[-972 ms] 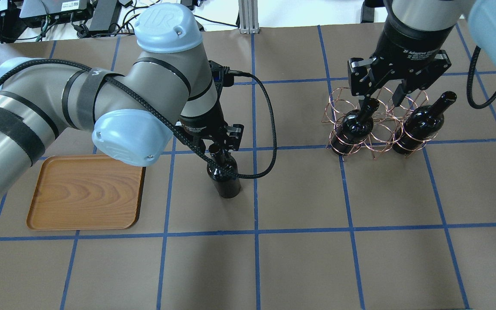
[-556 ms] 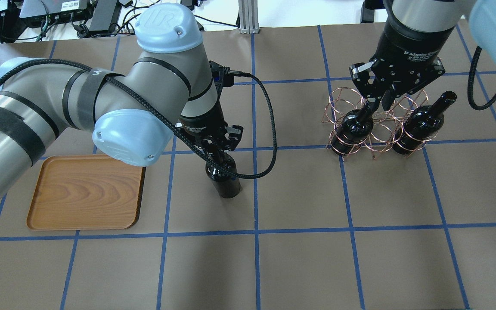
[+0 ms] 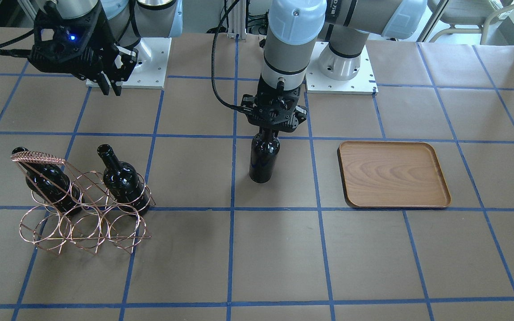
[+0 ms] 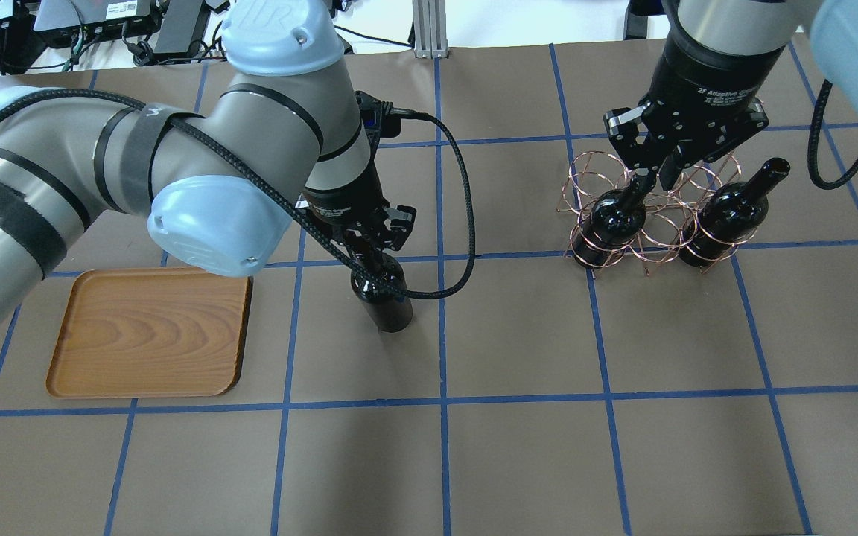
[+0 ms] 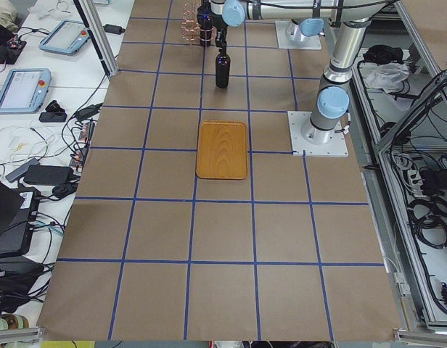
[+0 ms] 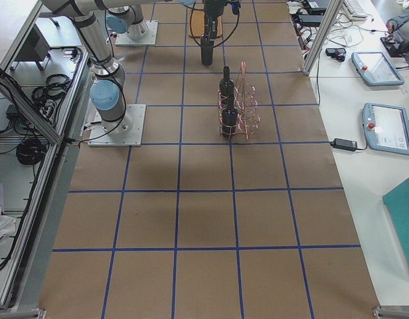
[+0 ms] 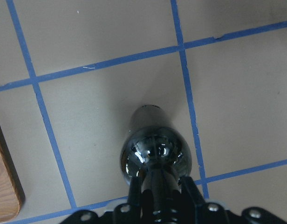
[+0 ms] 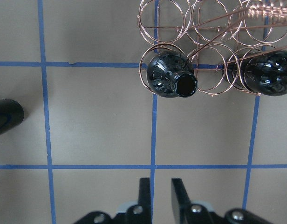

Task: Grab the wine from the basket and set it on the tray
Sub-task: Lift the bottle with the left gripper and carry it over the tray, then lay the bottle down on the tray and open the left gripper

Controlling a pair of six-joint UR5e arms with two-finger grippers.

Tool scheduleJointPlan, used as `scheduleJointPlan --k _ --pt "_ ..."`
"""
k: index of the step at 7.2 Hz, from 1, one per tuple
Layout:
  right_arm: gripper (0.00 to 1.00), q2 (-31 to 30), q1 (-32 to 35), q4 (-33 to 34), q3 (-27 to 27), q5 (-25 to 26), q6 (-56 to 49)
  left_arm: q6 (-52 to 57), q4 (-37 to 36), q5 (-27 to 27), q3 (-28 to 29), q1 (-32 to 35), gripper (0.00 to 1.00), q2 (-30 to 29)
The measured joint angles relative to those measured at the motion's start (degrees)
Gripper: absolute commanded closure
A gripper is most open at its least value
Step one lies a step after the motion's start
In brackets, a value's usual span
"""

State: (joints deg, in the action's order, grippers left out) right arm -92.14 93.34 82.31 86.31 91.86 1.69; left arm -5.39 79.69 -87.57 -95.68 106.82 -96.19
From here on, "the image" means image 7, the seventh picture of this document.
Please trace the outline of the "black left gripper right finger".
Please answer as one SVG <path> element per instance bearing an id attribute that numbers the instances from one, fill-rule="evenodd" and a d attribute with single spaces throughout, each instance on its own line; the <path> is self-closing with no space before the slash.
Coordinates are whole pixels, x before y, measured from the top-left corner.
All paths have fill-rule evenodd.
<path id="1" fill-rule="evenodd" d="M 184 220 L 187 224 L 286 224 L 275 214 L 260 208 L 249 207 L 240 215 L 216 202 L 206 202 L 193 179 L 184 176 L 181 181 L 181 194 L 185 199 Z"/>

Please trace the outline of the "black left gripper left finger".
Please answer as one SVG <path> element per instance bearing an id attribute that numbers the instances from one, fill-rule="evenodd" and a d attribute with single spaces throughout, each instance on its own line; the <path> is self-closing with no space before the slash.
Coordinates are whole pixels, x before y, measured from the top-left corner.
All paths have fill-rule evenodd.
<path id="1" fill-rule="evenodd" d="M 90 210 L 78 210 L 64 219 L 62 224 L 138 224 L 141 219 L 141 179 L 133 177 L 127 202 L 98 216 Z"/>

